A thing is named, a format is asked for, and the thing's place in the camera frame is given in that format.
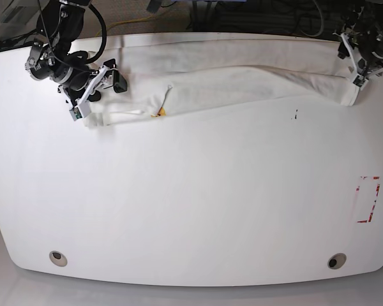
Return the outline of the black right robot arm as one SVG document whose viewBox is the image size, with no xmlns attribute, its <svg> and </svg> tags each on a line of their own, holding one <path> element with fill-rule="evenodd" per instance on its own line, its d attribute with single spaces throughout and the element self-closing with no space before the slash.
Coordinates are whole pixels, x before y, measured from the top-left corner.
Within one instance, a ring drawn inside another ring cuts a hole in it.
<svg viewBox="0 0 383 306">
<path fill-rule="evenodd" d="M 117 94 L 127 91 L 127 81 L 115 59 L 97 69 L 89 66 L 101 57 L 107 42 L 106 23 L 90 1 L 49 1 L 44 8 L 38 4 L 38 9 L 36 30 L 45 41 L 33 40 L 25 68 L 35 80 L 49 78 L 58 84 L 57 91 L 64 96 L 73 119 L 91 113 L 91 103 L 101 100 L 101 90 L 111 88 Z M 82 32 L 86 10 L 94 13 L 101 27 L 101 45 L 95 55 L 70 52 L 72 42 Z"/>
</svg>

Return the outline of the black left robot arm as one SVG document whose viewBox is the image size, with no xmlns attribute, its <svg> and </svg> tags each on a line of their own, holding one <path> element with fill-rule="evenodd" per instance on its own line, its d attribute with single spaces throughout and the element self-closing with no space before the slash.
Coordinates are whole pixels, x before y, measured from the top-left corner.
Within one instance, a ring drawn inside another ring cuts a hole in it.
<svg viewBox="0 0 383 306">
<path fill-rule="evenodd" d="M 347 1 L 341 20 L 338 57 L 350 59 L 350 81 L 362 89 L 383 74 L 383 1 Z"/>
</svg>

